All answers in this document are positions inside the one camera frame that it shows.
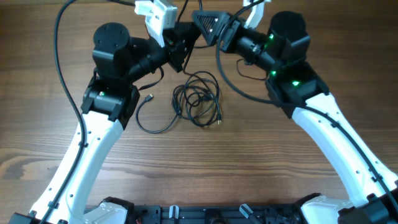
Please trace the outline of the black cable gold plug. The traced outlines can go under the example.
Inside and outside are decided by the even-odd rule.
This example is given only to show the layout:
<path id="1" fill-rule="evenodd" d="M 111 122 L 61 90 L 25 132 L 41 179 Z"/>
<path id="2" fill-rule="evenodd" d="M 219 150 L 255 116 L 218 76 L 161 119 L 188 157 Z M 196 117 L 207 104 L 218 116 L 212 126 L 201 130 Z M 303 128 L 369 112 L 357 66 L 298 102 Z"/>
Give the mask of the black cable gold plug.
<path id="1" fill-rule="evenodd" d="M 184 84 L 174 88 L 171 105 L 177 118 L 189 120 L 195 126 L 222 123 L 220 86 L 210 72 L 189 75 Z"/>

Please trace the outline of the black cable small plug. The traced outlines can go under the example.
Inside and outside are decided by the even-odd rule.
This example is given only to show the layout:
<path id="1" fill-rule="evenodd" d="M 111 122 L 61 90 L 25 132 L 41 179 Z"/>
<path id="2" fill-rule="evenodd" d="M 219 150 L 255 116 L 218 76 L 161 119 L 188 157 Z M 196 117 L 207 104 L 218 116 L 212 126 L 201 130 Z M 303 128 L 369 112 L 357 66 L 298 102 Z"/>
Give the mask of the black cable small plug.
<path id="1" fill-rule="evenodd" d="M 149 94 L 136 109 L 136 123 L 146 133 L 164 133 L 174 125 L 178 118 L 178 115 L 172 113 L 169 107 L 162 103 L 157 105 L 156 102 L 154 95 Z"/>

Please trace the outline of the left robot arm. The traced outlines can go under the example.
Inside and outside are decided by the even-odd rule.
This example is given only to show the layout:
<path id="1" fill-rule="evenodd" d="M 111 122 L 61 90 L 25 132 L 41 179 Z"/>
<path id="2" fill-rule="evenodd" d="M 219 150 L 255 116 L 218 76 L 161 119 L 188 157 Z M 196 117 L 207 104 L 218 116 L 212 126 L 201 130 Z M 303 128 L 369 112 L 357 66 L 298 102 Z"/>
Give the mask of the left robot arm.
<path id="1" fill-rule="evenodd" d="M 83 95 L 79 123 L 71 144 L 47 189 L 27 215 L 11 223 L 134 223 L 134 204 L 107 197 L 90 212 L 86 201 L 108 155 L 121 137 L 140 98 L 135 82 L 169 64 L 179 72 L 200 36 L 191 22 L 162 32 L 165 45 L 132 37 L 116 22 L 100 26 L 94 36 L 94 74 Z"/>

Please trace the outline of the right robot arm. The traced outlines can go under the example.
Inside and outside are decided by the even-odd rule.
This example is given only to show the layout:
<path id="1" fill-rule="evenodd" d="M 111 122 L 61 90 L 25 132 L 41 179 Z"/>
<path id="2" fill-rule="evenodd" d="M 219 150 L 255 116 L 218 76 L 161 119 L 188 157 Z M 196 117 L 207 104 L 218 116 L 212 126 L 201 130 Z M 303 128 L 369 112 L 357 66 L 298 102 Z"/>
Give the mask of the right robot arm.
<path id="1" fill-rule="evenodd" d="M 307 62 L 310 36 L 300 14 L 278 12 L 266 34 L 223 11 L 195 11 L 192 19 L 217 52 L 238 54 L 266 72 L 266 103 L 294 120 L 338 173 L 348 200 L 303 198 L 298 209 L 307 223 L 397 222 L 397 176 L 358 136 Z"/>

